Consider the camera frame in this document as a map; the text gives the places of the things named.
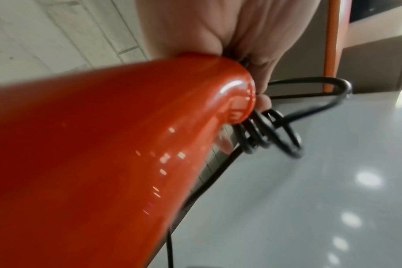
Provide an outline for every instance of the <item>orange post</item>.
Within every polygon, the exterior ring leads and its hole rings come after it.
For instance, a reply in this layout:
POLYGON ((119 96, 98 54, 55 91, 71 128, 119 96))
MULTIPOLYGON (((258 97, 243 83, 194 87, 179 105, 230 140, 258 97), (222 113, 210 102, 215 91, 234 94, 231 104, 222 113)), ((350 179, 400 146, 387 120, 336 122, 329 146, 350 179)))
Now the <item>orange post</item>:
POLYGON ((0 89, 0 267, 142 267, 249 73, 187 55, 0 89))

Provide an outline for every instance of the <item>black wire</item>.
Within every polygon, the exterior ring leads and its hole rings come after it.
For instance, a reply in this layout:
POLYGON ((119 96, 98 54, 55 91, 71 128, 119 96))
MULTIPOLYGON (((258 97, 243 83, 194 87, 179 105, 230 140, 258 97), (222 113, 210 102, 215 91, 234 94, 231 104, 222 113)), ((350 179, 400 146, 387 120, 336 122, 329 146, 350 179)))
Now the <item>black wire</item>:
MULTIPOLYGON (((352 93, 351 84, 340 78, 332 77, 306 77, 293 78, 287 80, 277 80, 268 83, 268 86, 276 86, 282 84, 295 83, 321 83, 331 84, 340 89, 340 94, 333 98, 327 104, 321 106, 312 106, 307 109, 296 111, 283 116, 276 110, 270 109, 263 113, 253 111, 250 118, 242 124, 234 125, 233 129, 235 136, 239 142, 239 146, 229 155, 229 157, 219 166, 219 168, 211 175, 211 177, 193 192, 182 209, 185 209, 189 204, 195 202, 202 194, 204 194, 225 172, 225 170, 243 153, 252 154, 258 146, 269 148, 275 144, 284 153, 292 158, 302 157, 303 148, 301 145, 300 136, 291 128, 290 123, 309 117, 311 115, 326 111, 341 104, 352 93), (282 127, 288 134, 292 145, 283 141, 276 130, 282 127), (246 138, 245 132, 248 132, 250 137, 246 138)), ((167 259, 169 268, 173 268, 173 247, 171 241, 171 230, 168 230, 166 237, 167 259)))

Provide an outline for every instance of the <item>black cable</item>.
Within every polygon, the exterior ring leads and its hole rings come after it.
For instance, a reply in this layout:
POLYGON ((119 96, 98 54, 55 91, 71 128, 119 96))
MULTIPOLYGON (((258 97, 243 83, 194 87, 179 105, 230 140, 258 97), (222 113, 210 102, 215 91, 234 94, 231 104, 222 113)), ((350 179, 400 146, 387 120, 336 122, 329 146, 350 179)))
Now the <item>black cable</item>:
MULTIPOLYGON (((320 106, 312 106, 307 109, 296 111, 283 116, 276 110, 270 109, 263 113, 253 111, 248 119, 239 125, 233 125, 235 136, 239 146, 229 155, 229 157, 219 166, 211 177, 193 192, 183 205, 182 209, 195 202, 203 193, 205 193, 225 172, 225 170, 243 153, 252 154, 258 146, 269 148, 275 144, 291 158, 301 158, 303 156, 303 147, 300 136, 292 129, 290 123, 309 117, 311 115, 326 111, 341 104, 352 93, 351 84, 340 78, 332 77, 306 77, 287 80, 277 80, 268 83, 268 86, 294 83, 321 83, 331 84, 340 89, 339 95, 330 102, 320 106), (283 141, 276 130, 283 128, 288 134, 292 144, 283 141)), ((173 248, 171 241, 171 231, 167 232, 166 248, 169 268, 173 268, 173 248)))

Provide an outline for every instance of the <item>finger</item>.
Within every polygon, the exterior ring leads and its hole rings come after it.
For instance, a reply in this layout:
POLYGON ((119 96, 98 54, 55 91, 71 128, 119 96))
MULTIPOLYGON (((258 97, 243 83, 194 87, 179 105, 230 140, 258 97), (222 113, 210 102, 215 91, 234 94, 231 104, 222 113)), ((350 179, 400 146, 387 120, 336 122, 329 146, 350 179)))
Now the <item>finger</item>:
POLYGON ((250 72, 254 83, 255 91, 257 94, 262 94, 266 91, 267 83, 270 80, 273 69, 276 67, 278 59, 269 60, 265 63, 254 61, 250 59, 250 63, 247 66, 248 72, 250 72))
POLYGON ((227 155, 230 155, 233 152, 233 143, 223 129, 220 130, 219 135, 217 135, 214 143, 223 153, 227 155))
POLYGON ((264 94, 256 96, 254 110, 264 112, 272 108, 270 97, 264 94))

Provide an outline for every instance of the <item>skin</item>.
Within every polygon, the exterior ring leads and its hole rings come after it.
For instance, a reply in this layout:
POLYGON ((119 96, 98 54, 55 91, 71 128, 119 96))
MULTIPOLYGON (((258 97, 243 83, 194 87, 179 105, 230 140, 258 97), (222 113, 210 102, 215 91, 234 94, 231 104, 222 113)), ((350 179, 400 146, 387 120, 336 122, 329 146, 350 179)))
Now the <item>skin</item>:
MULTIPOLYGON (((272 107, 264 95, 283 54, 300 38, 320 0, 136 0, 152 59, 194 52, 248 60, 258 94, 255 109, 272 107)), ((217 146, 229 154, 221 131, 217 146)))

